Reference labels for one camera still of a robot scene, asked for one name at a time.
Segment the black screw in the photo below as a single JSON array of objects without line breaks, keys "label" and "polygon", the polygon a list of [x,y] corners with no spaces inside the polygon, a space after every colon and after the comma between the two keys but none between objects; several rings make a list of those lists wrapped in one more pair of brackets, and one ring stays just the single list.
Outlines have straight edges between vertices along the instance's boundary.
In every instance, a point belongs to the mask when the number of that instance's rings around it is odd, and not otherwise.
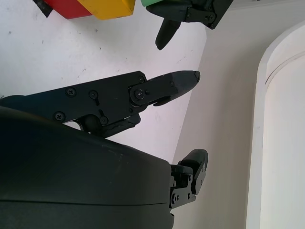
[{"label": "black screw", "polygon": [[145,81],[143,76],[139,76],[138,80],[140,83],[143,83]]},{"label": "black screw", "polygon": [[175,204],[177,200],[176,194],[173,194],[172,196],[172,204]]},{"label": "black screw", "polygon": [[140,99],[140,100],[144,98],[144,93],[141,89],[135,90],[134,95],[137,99]]},{"label": "black screw", "polygon": [[63,112],[55,112],[55,114],[53,115],[53,118],[57,121],[63,122],[66,118],[65,114]]},{"label": "black screw", "polygon": [[106,125],[106,124],[108,123],[108,118],[105,117],[105,116],[102,116],[102,117],[100,118],[100,123],[101,123],[102,125]]},{"label": "black screw", "polygon": [[91,99],[97,99],[98,94],[97,94],[97,92],[95,90],[92,90],[92,91],[89,91],[89,97]]},{"label": "black screw", "polygon": [[76,96],[76,90],[73,87],[66,88],[65,93],[68,97]]}]

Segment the green block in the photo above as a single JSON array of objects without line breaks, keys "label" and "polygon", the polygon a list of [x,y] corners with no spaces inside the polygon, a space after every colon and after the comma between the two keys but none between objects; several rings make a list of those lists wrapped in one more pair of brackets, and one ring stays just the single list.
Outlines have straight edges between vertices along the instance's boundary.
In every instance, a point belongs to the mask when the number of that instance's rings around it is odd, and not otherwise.
[{"label": "green block", "polygon": [[163,1],[163,0],[141,0],[142,5],[145,6],[145,7],[149,6],[149,5],[153,5],[153,4],[155,4],[157,2],[160,2],[160,1]]}]

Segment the white surface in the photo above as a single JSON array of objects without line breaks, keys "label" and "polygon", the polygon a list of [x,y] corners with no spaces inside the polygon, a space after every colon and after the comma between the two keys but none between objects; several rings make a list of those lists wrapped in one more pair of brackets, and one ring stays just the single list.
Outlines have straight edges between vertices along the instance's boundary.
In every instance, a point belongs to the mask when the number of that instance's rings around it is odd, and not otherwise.
[{"label": "white surface", "polygon": [[[305,4],[295,5],[298,10],[304,10]],[[279,71],[283,63],[293,60],[295,56],[304,50],[304,31],[298,30],[303,22],[290,28],[281,34],[268,47],[261,59],[255,91],[254,127],[252,139],[252,156],[249,180],[247,229],[257,229],[261,225],[262,176],[263,176],[263,134],[264,134],[264,111],[267,79],[272,79],[273,73]]]},{"label": "white surface", "polygon": [[266,92],[261,229],[305,227],[304,76],[305,56],[281,69]]},{"label": "white surface", "polygon": [[274,5],[284,2],[302,1],[302,0],[234,0],[230,9],[240,9],[249,7],[260,7],[266,5]]},{"label": "white surface", "polygon": [[[137,1],[134,15],[110,21],[46,19],[31,0],[0,0],[0,96],[33,94],[118,74],[142,71],[148,79],[197,70],[205,44],[204,26],[183,23],[159,51],[162,19]],[[172,161],[190,93],[141,113],[136,128],[111,139]]]},{"label": "white surface", "polygon": [[[197,200],[172,211],[175,229],[245,228],[257,68],[266,48],[305,20],[304,9],[303,1],[230,10],[208,31],[201,82],[192,92],[174,162],[194,148],[204,148],[209,163]],[[259,229],[255,220],[260,216],[261,188],[257,192],[252,170],[247,227]]]}]

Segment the yellow block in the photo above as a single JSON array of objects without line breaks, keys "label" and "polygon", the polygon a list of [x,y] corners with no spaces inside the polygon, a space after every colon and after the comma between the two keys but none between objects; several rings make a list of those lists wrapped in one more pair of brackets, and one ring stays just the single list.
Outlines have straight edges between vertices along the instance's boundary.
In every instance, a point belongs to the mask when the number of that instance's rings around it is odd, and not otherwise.
[{"label": "yellow block", "polygon": [[135,0],[77,0],[100,20],[126,17],[133,14]]}]

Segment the colored block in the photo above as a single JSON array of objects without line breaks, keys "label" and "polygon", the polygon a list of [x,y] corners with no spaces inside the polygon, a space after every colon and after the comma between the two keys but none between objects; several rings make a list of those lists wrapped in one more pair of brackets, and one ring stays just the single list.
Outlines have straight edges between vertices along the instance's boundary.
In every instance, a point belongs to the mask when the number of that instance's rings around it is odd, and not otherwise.
[{"label": "colored block", "polygon": [[66,19],[92,15],[77,0],[44,0],[55,11]]},{"label": "colored block", "polygon": [[100,20],[126,17],[133,14],[135,0],[78,0]]},{"label": "colored block", "polygon": [[150,6],[163,0],[141,0],[143,6]]}]

